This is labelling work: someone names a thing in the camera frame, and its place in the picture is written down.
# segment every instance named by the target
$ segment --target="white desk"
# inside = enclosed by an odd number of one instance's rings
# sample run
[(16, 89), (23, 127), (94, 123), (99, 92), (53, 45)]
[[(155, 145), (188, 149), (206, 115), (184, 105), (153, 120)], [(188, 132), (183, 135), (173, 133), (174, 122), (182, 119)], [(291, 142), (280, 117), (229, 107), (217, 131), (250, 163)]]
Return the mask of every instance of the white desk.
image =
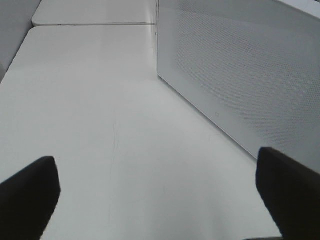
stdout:
[(1, 182), (56, 159), (43, 240), (279, 236), (255, 160), (157, 77), (151, 26), (31, 30), (0, 84), (0, 136)]
[(320, 18), (320, 3), (315, 0), (279, 0), (299, 11)]
[(156, 0), (42, 0), (32, 22), (41, 25), (147, 25)]

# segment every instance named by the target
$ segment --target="scratch mark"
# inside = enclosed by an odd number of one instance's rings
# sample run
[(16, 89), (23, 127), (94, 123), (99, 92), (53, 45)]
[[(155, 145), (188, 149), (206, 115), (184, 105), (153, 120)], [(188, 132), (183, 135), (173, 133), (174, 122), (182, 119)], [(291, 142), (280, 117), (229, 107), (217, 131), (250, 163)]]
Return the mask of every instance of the scratch mark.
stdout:
[(119, 148), (119, 127), (117, 127), (117, 120), (115, 119), (114, 125), (113, 125), (113, 132), (114, 132), (114, 138), (113, 138), (113, 148), (112, 148), (112, 155), (111, 155), (111, 166), (110, 166), (110, 176), (112, 174), (112, 169), (115, 164), (116, 160), (116, 153), (118, 152)]
[(147, 196), (142, 196), (142, 197), (139, 197), (138, 199), (135, 199), (135, 200), (132, 200), (132, 201), (128, 201), (128, 204), (136, 204), (136, 203), (139, 203), (139, 202), (143, 202), (147, 198), (148, 198)]
[(108, 215), (108, 222), (111, 222), (111, 204), (109, 204), (109, 215)]

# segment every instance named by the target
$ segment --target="white wall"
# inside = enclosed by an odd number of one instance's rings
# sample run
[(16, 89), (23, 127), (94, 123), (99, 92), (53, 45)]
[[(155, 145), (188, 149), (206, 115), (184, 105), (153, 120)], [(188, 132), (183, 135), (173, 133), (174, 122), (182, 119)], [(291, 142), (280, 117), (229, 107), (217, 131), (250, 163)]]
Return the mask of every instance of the white wall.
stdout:
[(40, 2), (0, 0), (0, 63), (5, 70), (8, 70), (26, 34), (33, 27), (31, 18)]

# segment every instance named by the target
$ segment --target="perforated metal screen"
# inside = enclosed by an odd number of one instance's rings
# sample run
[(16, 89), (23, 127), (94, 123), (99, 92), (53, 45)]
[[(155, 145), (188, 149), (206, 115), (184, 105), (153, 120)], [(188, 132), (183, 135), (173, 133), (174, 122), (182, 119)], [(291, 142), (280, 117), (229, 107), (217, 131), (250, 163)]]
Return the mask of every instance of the perforated metal screen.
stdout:
[(274, 147), (320, 172), (317, 18), (273, 0), (160, 0), (158, 20), (165, 81), (254, 157)]

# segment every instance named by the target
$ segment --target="table surface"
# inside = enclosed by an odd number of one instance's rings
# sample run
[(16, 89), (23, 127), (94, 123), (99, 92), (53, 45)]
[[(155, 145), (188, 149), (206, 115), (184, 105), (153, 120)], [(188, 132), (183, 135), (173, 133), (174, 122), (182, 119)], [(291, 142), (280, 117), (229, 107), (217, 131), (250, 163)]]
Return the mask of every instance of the table surface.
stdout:
[(43, 25), (155, 24), (156, 0), (42, 0), (32, 22)]
[(320, 18), (320, 3), (315, 0), (278, 0), (308, 15)]
[(0, 181), (55, 157), (43, 240), (279, 236), (256, 161), (158, 78), (152, 32), (32, 29), (0, 84)]

